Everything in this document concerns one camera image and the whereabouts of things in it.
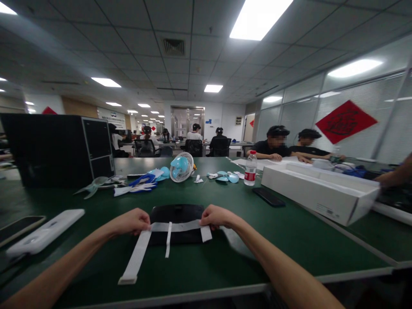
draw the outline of water bottle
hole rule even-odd
[[[258,166],[258,160],[256,159],[256,151],[251,150],[248,159],[246,160],[246,172],[245,185],[254,185],[254,179],[256,178],[256,167]]]

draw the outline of white box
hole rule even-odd
[[[295,163],[266,166],[262,185],[344,226],[366,215],[379,194],[378,182]]]

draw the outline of hand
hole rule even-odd
[[[111,236],[127,233],[138,235],[143,230],[150,230],[150,218],[145,211],[135,208],[114,218],[98,230]]]
[[[309,164],[313,163],[311,160],[306,159],[304,156],[298,156],[297,158],[299,159],[300,162],[309,163]]]
[[[269,159],[275,161],[282,161],[282,156],[280,154],[270,154]]]
[[[239,218],[233,212],[216,205],[209,205],[202,214],[200,225],[231,227],[231,224]]]

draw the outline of smartphone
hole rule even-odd
[[[266,190],[265,188],[254,188],[252,189],[257,195],[259,195],[266,203],[271,205],[272,207],[285,207],[286,204],[284,201],[280,200],[276,196],[274,196],[270,191]]]
[[[27,216],[0,229],[0,247],[34,229],[46,220],[45,216]]]

